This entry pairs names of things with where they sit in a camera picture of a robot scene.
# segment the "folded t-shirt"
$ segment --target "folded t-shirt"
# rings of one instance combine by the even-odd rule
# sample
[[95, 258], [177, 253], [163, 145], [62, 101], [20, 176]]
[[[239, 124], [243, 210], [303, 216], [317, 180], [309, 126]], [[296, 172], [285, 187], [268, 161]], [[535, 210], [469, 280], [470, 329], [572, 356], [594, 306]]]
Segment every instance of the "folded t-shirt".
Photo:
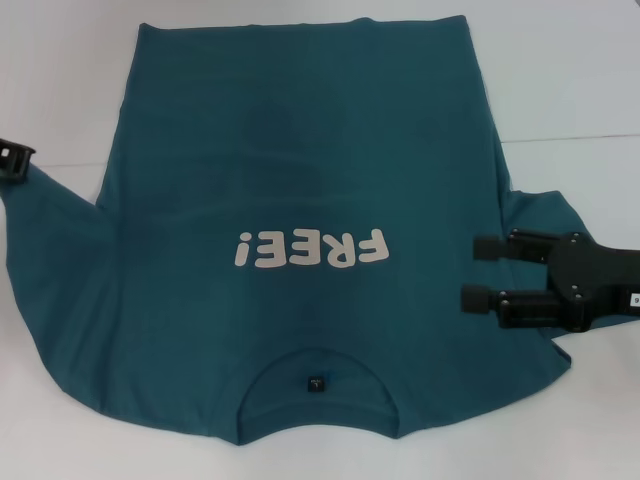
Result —
[[465, 283], [545, 286], [474, 236], [586, 232], [560, 193], [510, 190], [461, 16], [142, 25], [97, 205], [35, 167], [1, 190], [42, 361], [111, 417], [397, 438], [569, 368], [553, 330], [461, 312]]

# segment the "white lettering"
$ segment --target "white lettering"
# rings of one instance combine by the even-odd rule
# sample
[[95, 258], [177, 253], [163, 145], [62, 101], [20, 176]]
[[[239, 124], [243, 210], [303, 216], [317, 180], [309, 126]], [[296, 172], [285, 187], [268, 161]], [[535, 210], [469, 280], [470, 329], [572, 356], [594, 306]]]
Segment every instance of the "white lettering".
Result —
[[289, 262], [295, 265], [317, 265], [320, 263], [320, 230], [307, 230], [296, 228], [293, 231], [296, 237], [305, 237], [306, 242], [293, 242], [293, 250], [305, 251], [307, 255], [291, 255]]
[[260, 232], [258, 234], [258, 238], [260, 240], [271, 240], [271, 243], [258, 245], [258, 253], [272, 256], [268, 258], [256, 259], [256, 267], [276, 268], [282, 267], [287, 263], [287, 254], [284, 249], [283, 232]]
[[324, 235], [322, 240], [331, 247], [331, 251], [327, 257], [329, 265], [336, 268], [347, 268], [353, 267], [356, 264], [356, 249], [350, 233], [342, 235], [342, 243], [331, 235]]
[[379, 228], [371, 230], [371, 240], [362, 240], [358, 246], [362, 250], [373, 250], [372, 253], [361, 253], [358, 256], [361, 262], [377, 262], [389, 258], [389, 249]]
[[249, 256], [249, 244], [245, 242], [251, 240], [251, 234], [249, 232], [240, 234], [240, 240], [242, 242], [238, 244], [238, 249], [236, 250], [236, 266], [243, 267], [247, 263], [247, 257]]

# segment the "black clamp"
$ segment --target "black clamp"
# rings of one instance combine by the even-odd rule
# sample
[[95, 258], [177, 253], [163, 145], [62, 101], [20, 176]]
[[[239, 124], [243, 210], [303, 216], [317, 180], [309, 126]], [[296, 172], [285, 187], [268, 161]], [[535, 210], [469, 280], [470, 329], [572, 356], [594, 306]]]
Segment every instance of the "black clamp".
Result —
[[473, 253], [476, 260], [509, 258], [548, 267], [547, 290], [463, 286], [462, 310], [495, 311], [503, 328], [585, 332], [598, 317], [640, 316], [640, 251], [606, 248], [580, 232], [552, 235], [514, 229], [506, 242], [477, 237]]
[[0, 182], [24, 182], [34, 153], [33, 148], [0, 139]]

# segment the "white table surface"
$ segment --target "white table surface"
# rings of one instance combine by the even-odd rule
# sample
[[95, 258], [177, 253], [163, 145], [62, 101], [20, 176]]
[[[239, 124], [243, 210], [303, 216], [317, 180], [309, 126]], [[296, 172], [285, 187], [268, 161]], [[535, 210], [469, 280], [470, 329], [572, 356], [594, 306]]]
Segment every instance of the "white table surface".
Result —
[[[634, 0], [4, 0], [1, 8], [0, 137], [36, 147], [36, 163], [88, 199], [100, 187], [141, 22], [465, 14], [514, 187], [558, 189], [596, 240], [640, 249]], [[619, 137], [566, 140], [603, 136]], [[0, 225], [4, 258], [4, 219]], [[640, 322], [558, 343], [573, 357], [568, 374], [466, 422], [401, 440], [309, 426], [235, 447], [112, 420], [63, 394], [38, 358], [3, 268], [0, 479], [640, 478]]]

